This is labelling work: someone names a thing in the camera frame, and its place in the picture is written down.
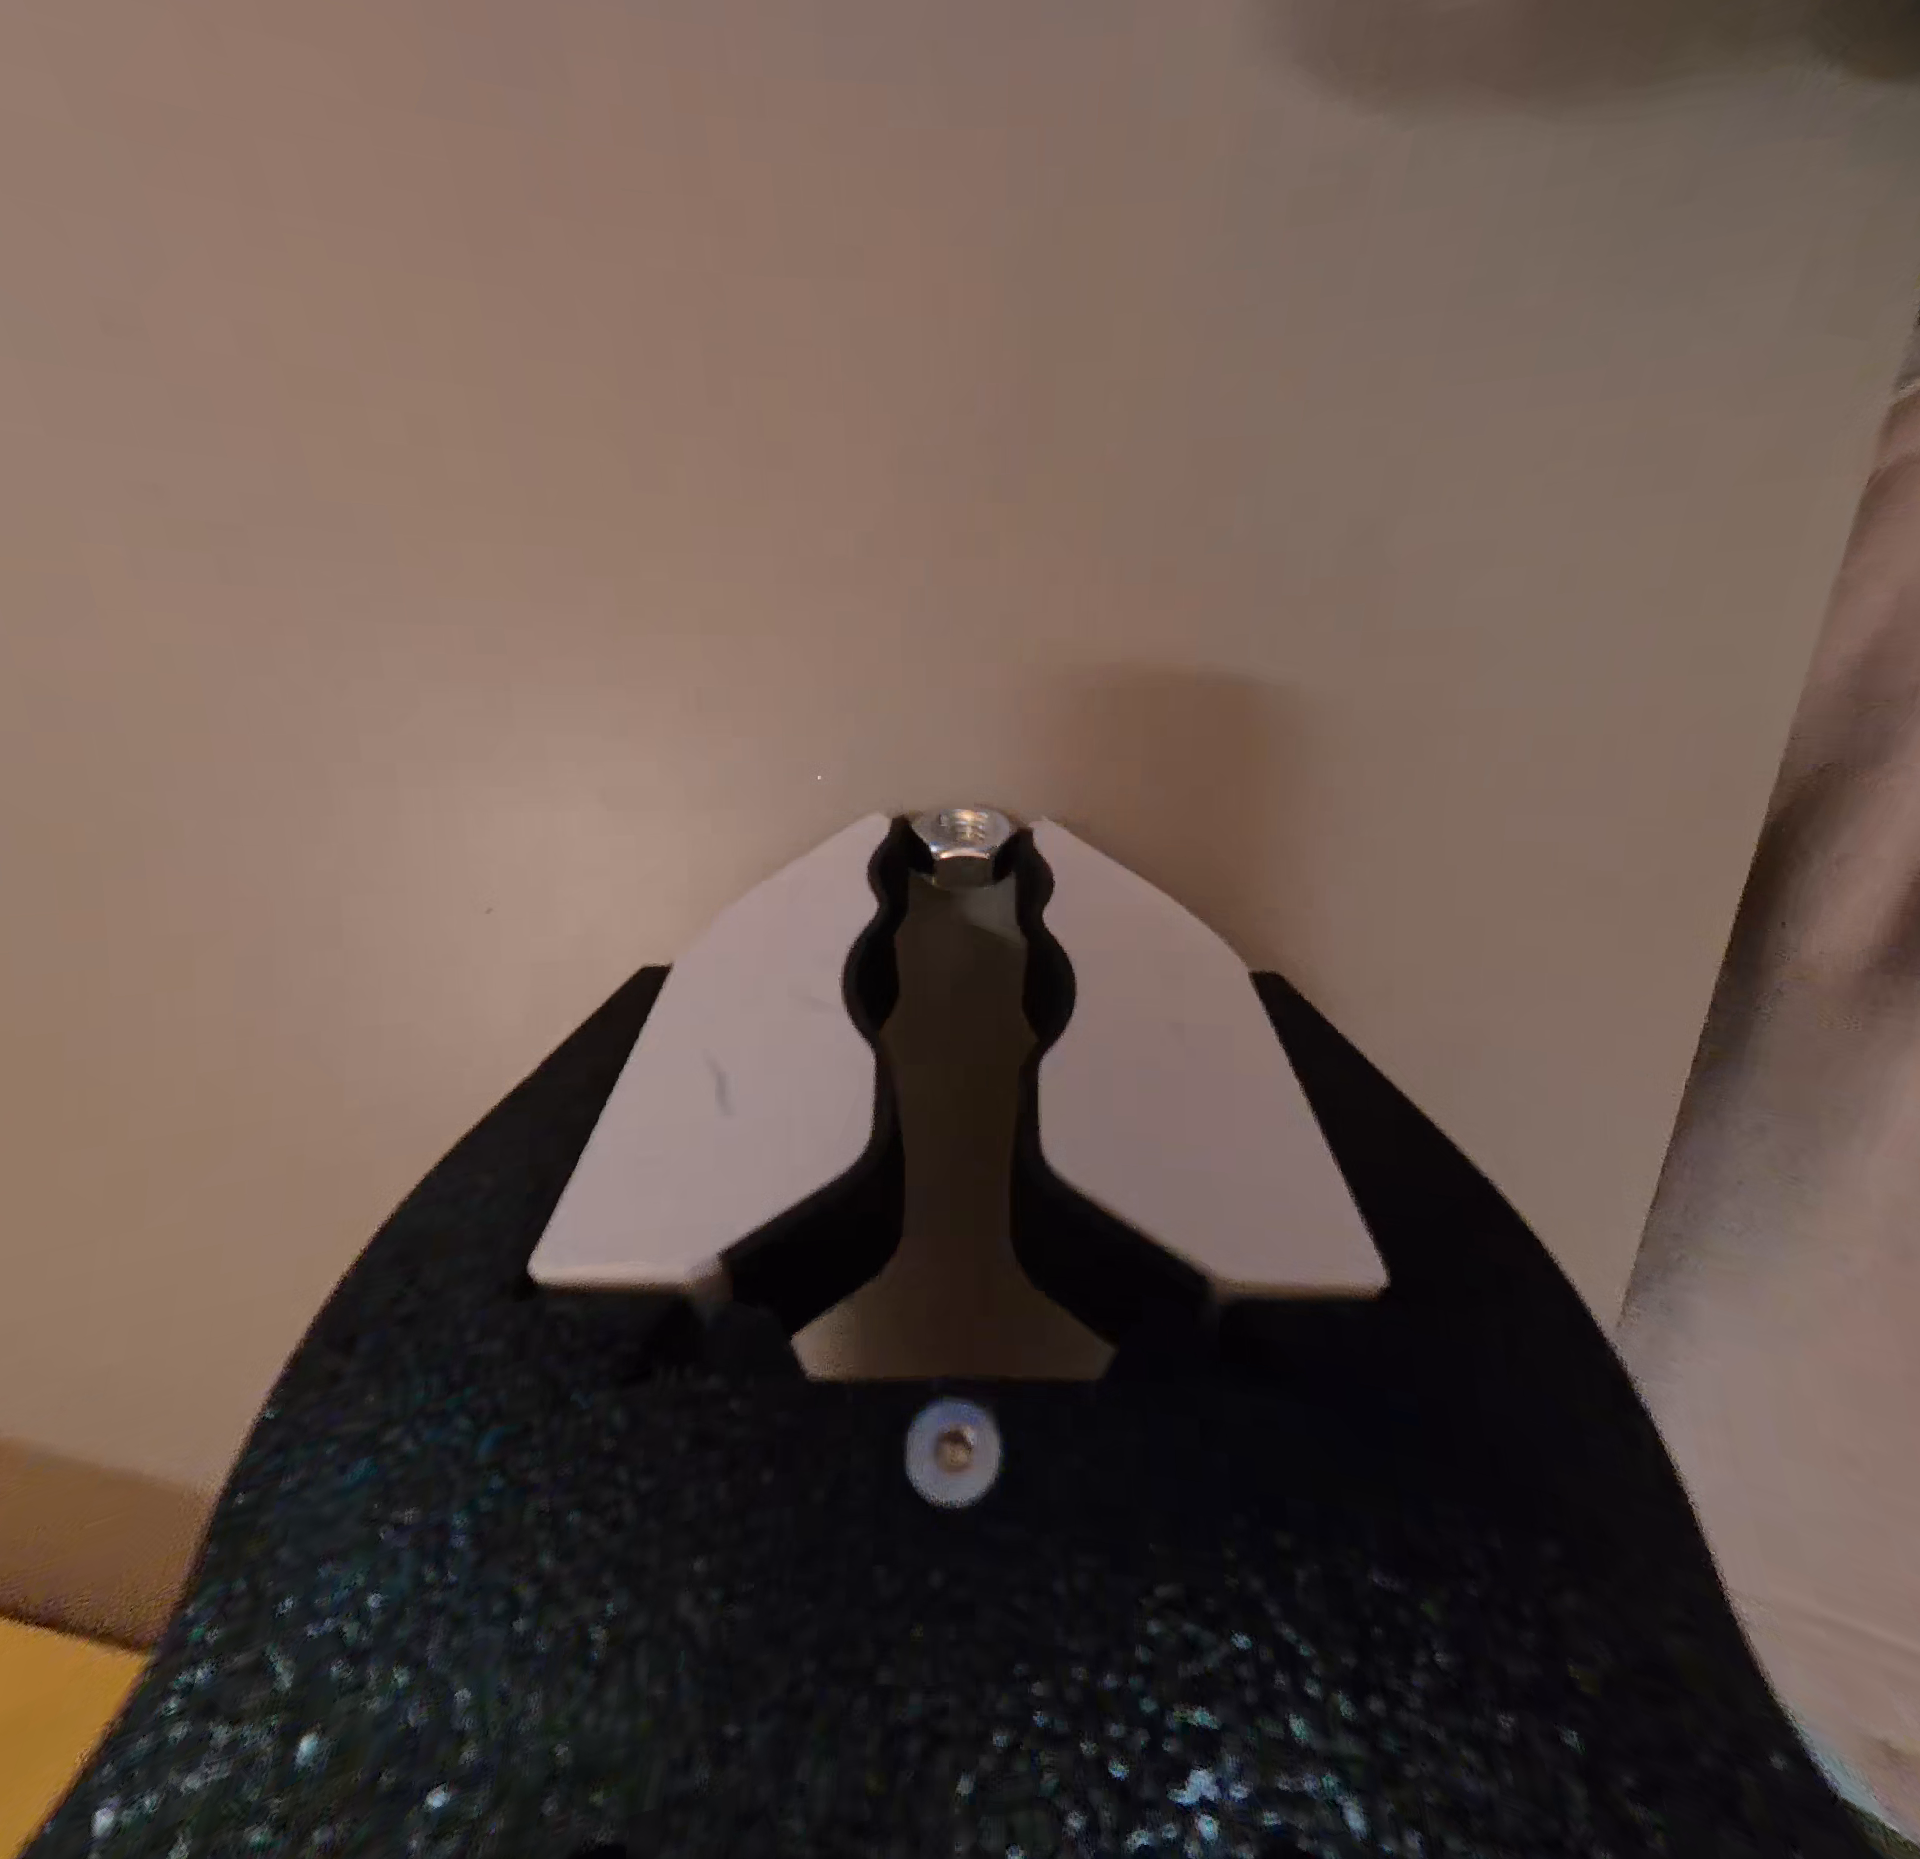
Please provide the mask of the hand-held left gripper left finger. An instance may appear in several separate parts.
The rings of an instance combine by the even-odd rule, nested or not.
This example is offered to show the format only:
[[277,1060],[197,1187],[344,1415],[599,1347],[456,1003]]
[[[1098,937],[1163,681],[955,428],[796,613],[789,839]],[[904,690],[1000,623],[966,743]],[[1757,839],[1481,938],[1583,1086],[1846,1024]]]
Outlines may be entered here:
[[675,961],[528,1259],[557,1293],[724,1301],[796,1334],[902,1236],[879,1031],[913,848],[865,814],[726,905]]

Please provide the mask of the small metal hex nut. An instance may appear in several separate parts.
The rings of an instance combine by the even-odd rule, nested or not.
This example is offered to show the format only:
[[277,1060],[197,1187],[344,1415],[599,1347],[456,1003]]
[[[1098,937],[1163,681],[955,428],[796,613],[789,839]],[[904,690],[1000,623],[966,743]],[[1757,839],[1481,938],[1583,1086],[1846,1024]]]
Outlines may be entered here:
[[1012,872],[1022,826],[1001,810],[947,806],[906,814],[913,870],[944,893],[973,893]]

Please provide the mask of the pale cloth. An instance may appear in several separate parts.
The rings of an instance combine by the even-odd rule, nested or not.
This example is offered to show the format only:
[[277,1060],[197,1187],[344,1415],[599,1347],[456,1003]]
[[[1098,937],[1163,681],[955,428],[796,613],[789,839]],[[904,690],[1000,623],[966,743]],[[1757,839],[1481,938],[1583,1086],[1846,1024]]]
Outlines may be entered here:
[[1793,1725],[1917,1810],[1917,365],[1908,343],[1620,1343]]

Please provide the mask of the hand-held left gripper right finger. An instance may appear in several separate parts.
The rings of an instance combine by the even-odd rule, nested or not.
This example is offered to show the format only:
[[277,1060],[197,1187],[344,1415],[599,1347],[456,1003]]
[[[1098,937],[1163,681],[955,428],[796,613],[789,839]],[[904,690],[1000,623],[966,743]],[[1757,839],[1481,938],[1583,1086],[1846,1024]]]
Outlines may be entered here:
[[1387,1264],[1247,962],[1070,832],[1012,848],[1026,945],[1012,1249],[1104,1341],[1242,1305],[1370,1301]]

